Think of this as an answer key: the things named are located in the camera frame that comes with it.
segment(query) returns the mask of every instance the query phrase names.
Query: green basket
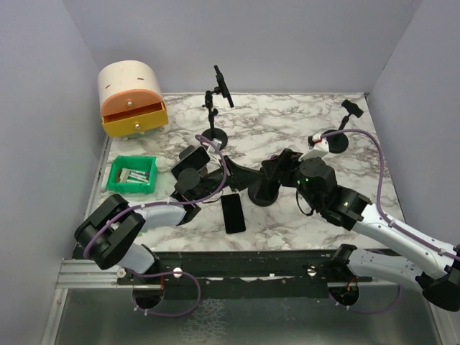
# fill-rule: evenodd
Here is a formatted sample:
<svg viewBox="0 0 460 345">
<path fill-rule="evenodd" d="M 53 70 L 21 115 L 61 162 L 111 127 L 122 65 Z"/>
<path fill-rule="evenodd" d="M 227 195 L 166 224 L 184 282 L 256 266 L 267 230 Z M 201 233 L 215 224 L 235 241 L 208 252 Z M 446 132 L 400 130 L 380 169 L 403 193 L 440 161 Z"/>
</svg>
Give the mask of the green basket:
<svg viewBox="0 0 460 345">
<path fill-rule="evenodd" d="M 155 156 L 118 156 L 112 163 L 106 189 L 118 193 L 153 193 L 157 181 L 158 169 L 155 165 Z M 122 168 L 149 172 L 148 183 L 121 183 L 116 178 Z"/>
</svg>

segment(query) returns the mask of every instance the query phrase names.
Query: white marble surface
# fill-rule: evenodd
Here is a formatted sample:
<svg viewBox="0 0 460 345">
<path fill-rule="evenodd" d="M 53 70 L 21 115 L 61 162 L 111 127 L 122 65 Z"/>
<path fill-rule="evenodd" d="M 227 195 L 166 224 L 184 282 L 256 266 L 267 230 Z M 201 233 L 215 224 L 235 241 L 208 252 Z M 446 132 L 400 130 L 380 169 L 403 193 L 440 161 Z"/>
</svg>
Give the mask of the white marble surface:
<svg viewBox="0 0 460 345">
<path fill-rule="evenodd" d="M 375 134 L 369 110 L 362 94 L 323 95 L 234 95 L 235 108 L 230 109 L 221 97 L 215 97 L 220 111 L 216 126 L 229 135 L 224 154 L 237 164 L 256 168 L 270 155 L 285 147 L 304 152 L 308 135 L 336 129 L 346 114 L 341 102 L 357 102 L 364 115 L 352 117 L 346 128 L 365 129 Z M 103 175 L 99 203 L 111 194 L 105 185 L 111 163 L 118 155 L 154 155 L 159 170 L 153 194 L 125 194 L 129 201 L 148 202 L 168 197 L 173 192 L 174 177 L 169 170 L 178 161 L 179 152 L 197 145 L 195 134 L 207 128 L 207 110 L 203 95 L 179 94 L 165 97 L 170 123 L 140 139 L 114 139 Z M 335 169 L 338 183 L 375 199 L 378 156 L 371 142 L 360 134 L 350 134 L 348 150 L 341 155 L 328 155 L 326 162 Z M 382 205 L 391 215 L 402 219 L 390 175 L 385 174 Z M 260 208 L 251 203 L 246 191 L 241 192 L 247 230 L 227 235 L 220 202 L 202 206 L 202 211 L 189 224 L 151 229 L 138 236 L 136 243 L 161 251 L 201 250 L 271 250 L 335 249 L 340 244 L 358 247 L 383 247 L 365 236 L 326 223 L 318 214 L 306 218 L 295 204 L 295 191 L 281 188 L 276 204 Z M 306 203 L 301 205 L 308 209 Z"/>
</svg>

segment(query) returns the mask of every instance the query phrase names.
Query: metal frame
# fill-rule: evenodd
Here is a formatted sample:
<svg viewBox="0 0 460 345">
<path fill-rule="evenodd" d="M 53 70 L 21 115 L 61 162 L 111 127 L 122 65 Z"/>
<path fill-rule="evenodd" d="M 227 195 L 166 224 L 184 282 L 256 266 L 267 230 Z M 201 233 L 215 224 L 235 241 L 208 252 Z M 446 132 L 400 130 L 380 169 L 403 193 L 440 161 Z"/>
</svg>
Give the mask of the metal frame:
<svg viewBox="0 0 460 345">
<path fill-rule="evenodd" d="M 109 158 L 111 143 L 112 139 L 107 137 L 101 156 L 99 157 L 97 173 L 91 188 L 88 207 L 84 213 L 84 218 L 88 217 L 95 208 L 98 192 L 102 184 L 102 177 L 104 176 L 104 170 Z M 120 286 L 116 284 L 116 273 L 119 268 L 120 267 L 115 266 L 110 270 L 100 271 L 96 264 L 90 260 L 63 260 L 41 345 L 55 344 L 69 289 L 132 289 L 134 287 L 133 285 Z M 391 285 L 392 283 L 373 281 L 363 284 Z M 136 289 L 158 289 L 159 287 L 159 285 L 136 285 Z M 449 313 L 431 304 L 429 304 L 429 306 L 430 308 L 428 308 L 427 312 L 431 312 L 433 315 L 433 320 L 438 329 L 442 344 L 459 345 L 456 340 L 454 327 L 449 318 Z"/>
</svg>

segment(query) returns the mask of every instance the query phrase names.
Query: marble tabletop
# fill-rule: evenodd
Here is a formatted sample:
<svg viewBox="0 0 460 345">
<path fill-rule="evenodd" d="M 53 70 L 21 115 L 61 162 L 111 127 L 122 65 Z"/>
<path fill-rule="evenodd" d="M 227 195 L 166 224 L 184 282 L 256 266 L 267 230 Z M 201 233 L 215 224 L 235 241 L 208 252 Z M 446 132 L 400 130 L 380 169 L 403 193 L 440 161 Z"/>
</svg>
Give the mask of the marble tabletop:
<svg viewBox="0 0 460 345">
<path fill-rule="evenodd" d="M 307 137 L 338 128 L 345 110 L 344 99 L 358 103 L 364 110 L 360 119 L 350 118 L 346 128 L 359 128 L 375 135 L 369 109 L 361 93 L 320 95 L 255 95 L 235 94 L 235 108 L 230 109 L 221 97 L 214 97 L 219 110 L 216 126 L 225 130 L 229 144 L 224 154 L 239 165 L 259 168 L 260 163 L 288 147 L 308 150 Z M 98 203 L 113 192 L 105 186 L 111 163 L 119 155 L 154 155 L 158 177 L 153 194 L 124 194 L 128 201 L 150 202 L 168 197 L 174 190 L 175 178 L 170 168 L 179 153 L 189 145 L 198 145 L 194 135 L 208 127 L 207 109 L 202 108 L 203 95 L 170 94 L 165 97 L 170 123 L 138 139 L 114 139 L 111 143 Z M 363 135 L 349 134 L 349 148 L 340 155 L 329 154 L 325 161 L 335 171 L 340 185 L 357 190 L 375 200 L 379 162 L 376 149 Z M 210 163 L 209 171 L 216 166 Z M 381 248 L 380 243 L 326 223 L 318 214 L 305 217 L 295 203 L 295 191 L 281 188 L 277 202 L 270 207 L 254 205 L 242 191 L 241 203 L 247 230 L 240 234 L 225 232 L 220 202 L 200 206 L 202 211 L 183 226 L 150 229 L 139 235 L 138 244 L 157 251 L 234 251 L 335 249 L 340 244 L 362 248 Z M 306 203 L 301 206 L 308 209 Z M 392 216 L 403 219 L 390 174 L 385 170 L 382 206 Z"/>
</svg>

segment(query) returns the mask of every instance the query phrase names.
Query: gray floor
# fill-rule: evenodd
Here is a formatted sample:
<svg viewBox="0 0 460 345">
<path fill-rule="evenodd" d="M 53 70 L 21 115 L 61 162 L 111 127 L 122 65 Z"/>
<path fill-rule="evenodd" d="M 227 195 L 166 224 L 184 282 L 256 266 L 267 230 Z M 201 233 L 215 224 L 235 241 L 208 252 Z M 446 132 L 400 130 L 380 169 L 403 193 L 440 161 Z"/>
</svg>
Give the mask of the gray floor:
<svg viewBox="0 0 460 345">
<path fill-rule="evenodd" d="M 363 287 L 359 306 L 391 303 L 395 287 Z M 405 291 L 396 309 L 359 315 L 330 300 L 274 298 L 204 300 L 190 316 L 166 319 L 134 312 L 126 290 L 70 292 L 57 344 L 441 344 L 428 304 Z M 189 301 L 164 301 L 161 311 L 183 310 Z"/>
</svg>

